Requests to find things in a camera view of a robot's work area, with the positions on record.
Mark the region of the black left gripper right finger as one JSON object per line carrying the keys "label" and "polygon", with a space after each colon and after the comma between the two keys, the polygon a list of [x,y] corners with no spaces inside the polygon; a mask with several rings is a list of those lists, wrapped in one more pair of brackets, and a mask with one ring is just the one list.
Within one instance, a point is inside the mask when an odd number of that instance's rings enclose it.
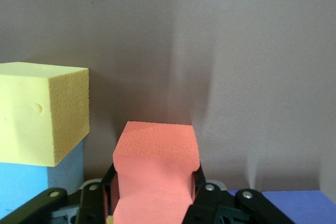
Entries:
{"label": "black left gripper right finger", "polygon": [[202,167],[193,172],[195,198],[189,206],[183,224],[231,223],[231,217],[224,213],[224,206],[230,202],[231,195],[219,186],[208,183]]}

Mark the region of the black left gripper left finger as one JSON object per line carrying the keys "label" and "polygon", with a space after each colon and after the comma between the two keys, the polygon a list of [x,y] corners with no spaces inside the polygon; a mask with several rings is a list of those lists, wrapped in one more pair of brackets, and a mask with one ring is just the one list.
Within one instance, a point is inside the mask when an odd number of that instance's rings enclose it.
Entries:
{"label": "black left gripper left finger", "polygon": [[81,192],[78,210],[79,223],[113,223],[118,204],[118,175],[111,165],[103,179],[90,182]]}

